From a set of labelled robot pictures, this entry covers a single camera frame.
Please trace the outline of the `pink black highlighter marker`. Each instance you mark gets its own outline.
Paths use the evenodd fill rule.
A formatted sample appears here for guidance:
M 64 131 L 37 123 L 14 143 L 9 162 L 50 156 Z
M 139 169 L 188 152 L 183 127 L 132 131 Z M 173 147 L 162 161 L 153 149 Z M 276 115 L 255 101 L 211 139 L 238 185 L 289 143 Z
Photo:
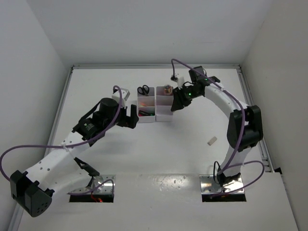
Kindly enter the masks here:
M 139 110 L 138 115 L 139 116 L 154 116 L 154 114 L 143 111 L 143 110 Z

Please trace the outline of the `brown tape roll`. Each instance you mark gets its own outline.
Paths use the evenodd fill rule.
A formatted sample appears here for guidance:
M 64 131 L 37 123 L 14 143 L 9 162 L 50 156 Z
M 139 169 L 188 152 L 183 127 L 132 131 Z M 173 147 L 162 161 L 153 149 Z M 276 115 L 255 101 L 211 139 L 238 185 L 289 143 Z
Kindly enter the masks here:
M 163 87 L 163 94 L 165 96 L 172 95 L 172 92 L 173 92 L 173 87 L 171 85 L 169 85 L 169 84 L 164 85 L 164 87 Z

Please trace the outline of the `black handled scissors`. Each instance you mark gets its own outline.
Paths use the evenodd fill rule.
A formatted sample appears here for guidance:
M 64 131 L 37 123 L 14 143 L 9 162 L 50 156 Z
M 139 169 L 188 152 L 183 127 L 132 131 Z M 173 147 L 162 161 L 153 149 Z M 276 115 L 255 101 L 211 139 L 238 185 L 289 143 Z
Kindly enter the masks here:
M 139 86 L 139 87 L 137 88 L 137 92 L 138 92 L 138 94 L 140 94 L 140 95 L 148 96 L 148 94 L 149 94 L 149 92 L 150 92 L 150 88 L 149 88 L 147 85 Z

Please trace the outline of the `beige eraser block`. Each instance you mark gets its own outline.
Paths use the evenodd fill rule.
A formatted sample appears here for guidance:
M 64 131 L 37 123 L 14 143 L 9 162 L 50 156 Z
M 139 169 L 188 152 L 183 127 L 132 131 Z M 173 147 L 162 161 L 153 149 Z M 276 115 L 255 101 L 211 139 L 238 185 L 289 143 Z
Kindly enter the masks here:
M 208 144 L 209 146 L 211 146 L 211 145 L 213 145 L 216 141 L 217 141 L 217 137 L 214 136 L 214 137 L 212 137 L 212 138 L 207 142 L 207 144 Z

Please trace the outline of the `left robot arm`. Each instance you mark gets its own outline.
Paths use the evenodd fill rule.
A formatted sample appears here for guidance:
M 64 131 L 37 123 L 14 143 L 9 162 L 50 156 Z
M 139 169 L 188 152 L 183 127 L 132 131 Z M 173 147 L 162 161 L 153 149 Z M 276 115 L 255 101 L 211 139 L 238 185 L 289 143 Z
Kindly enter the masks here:
M 62 168 L 75 161 L 91 177 L 98 176 L 99 172 L 80 160 L 77 155 L 104 137 L 106 131 L 113 126 L 134 129 L 138 120 L 136 105 L 130 106 L 128 116 L 127 107 L 122 106 L 121 101 L 102 98 L 82 116 L 59 148 L 54 147 L 52 152 L 26 171 L 17 170 L 11 174 L 9 181 L 12 198 L 31 217 L 40 216 L 51 205 L 52 196 L 66 186 L 58 183 L 56 179 Z

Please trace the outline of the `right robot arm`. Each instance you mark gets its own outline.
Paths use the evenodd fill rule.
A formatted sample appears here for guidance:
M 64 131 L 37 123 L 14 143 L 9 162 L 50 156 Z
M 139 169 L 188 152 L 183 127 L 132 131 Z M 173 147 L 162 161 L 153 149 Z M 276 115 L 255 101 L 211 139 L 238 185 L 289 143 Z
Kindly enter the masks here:
M 227 141 L 229 148 L 222 164 L 218 167 L 215 180 L 220 186 L 237 180 L 241 166 L 253 147 L 263 139 L 261 110 L 249 106 L 227 92 L 220 80 L 208 77 L 201 66 L 189 70 L 189 85 L 183 77 L 174 73 L 171 80 L 177 83 L 173 90 L 171 111 L 182 110 L 192 100 L 203 96 L 213 102 L 228 118 Z

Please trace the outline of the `white left organizer box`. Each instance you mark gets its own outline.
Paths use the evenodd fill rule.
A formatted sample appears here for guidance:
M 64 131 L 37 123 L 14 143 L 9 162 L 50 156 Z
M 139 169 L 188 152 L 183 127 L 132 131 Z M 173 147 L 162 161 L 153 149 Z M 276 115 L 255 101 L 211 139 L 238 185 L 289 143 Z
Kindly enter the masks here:
M 155 121 L 154 87 L 147 85 L 137 87 L 137 104 L 139 123 L 153 123 Z

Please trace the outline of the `white organizer box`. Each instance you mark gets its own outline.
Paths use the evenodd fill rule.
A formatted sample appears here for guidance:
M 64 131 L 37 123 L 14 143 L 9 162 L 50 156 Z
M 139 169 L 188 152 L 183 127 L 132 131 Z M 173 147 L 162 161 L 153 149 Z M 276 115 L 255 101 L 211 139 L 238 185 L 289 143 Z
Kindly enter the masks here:
M 165 96 L 163 94 L 164 86 L 156 87 L 156 121 L 157 122 L 171 122 L 173 119 L 173 112 L 171 111 L 171 106 L 173 103 L 173 94 L 170 96 Z
M 155 121 L 154 87 L 147 85 L 137 87 L 137 104 L 139 123 L 153 123 Z

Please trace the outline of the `white right organizer box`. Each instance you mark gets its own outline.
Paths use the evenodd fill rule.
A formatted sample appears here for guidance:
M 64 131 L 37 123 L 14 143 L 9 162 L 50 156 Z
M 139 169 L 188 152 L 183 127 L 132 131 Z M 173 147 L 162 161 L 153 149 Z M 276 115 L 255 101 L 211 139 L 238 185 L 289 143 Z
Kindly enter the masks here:
M 163 94 L 164 86 L 156 87 L 156 121 L 157 122 L 171 122 L 173 119 L 173 112 L 171 111 L 171 106 L 173 103 L 173 94 L 170 96 L 165 96 Z

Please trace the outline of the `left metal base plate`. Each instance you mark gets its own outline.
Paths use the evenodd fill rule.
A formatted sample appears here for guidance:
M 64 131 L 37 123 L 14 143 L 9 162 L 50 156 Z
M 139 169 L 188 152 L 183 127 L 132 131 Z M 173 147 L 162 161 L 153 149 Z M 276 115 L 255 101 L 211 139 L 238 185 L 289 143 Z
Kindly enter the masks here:
M 93 177 L 85 188 L 86 193 L 113 194 L 116 175 L 99 175 Z

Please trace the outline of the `metal base plate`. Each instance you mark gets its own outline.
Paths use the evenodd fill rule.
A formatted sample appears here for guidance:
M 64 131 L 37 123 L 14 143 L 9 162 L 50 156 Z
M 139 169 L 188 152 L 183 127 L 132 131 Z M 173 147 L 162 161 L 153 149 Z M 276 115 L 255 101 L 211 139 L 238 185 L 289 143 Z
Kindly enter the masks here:
M 113 194 L 116 175 L 99 175 L 93 177 L 85 188 L 86 193 Z
M 219 193 L 230 193 L 231 194 L 244 194 L 244 189 L 239 190 L 239 188 L 243 187 L 243 180 L 240 176 L 238 180 L 232 180 L 229 183 L 223 184 L 220 186 L 218 183 L 214 181 L 213 175 L 200 175 L 200 186 L 201 186 L 201 194 L 202 195 L 212 195 Z

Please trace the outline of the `aluminium table frame rail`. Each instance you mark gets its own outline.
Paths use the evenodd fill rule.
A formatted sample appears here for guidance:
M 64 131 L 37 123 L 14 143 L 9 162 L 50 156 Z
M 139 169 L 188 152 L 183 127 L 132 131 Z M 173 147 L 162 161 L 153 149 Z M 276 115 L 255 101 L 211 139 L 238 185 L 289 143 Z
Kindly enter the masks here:
M 113 85 L 131 91 L 166 84 L 171 65 L 75 66 L 65 83 L 49 143 L 66 136 L 77 119 Z M 227 119 L 201 97 L 172 122 L 111 129 L 82 160 L 116 174 L 113 203 L 70 203 L 63 194 L 41 216 L 16 206 L 9 231 L 270 231 L 275 230 L 273 189 L 266 173 L 245 190 L 246 202 L 202 202 L 199 174 L 227 151 Z M 217 141 L 207 142 L 216 136 Z

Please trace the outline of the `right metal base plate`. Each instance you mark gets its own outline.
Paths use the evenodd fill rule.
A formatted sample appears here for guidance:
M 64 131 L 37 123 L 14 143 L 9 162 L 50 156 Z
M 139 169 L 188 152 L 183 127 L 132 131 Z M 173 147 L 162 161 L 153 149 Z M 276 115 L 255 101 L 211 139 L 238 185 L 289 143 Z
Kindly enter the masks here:
M 212 195 L 219 193 L 230 193 L 231 194 L 244 194 L 244 189 L 239 190 L 239 188 L 243 187 L 243 180 L 240 176 L 238 180 L 232 180 L 229 183 L 223 184 L 220 186 L 218 183 L 214 181 L 213 175 L 200 175 L 200 186 L 201 186 L 201 194 L 202 195 Z

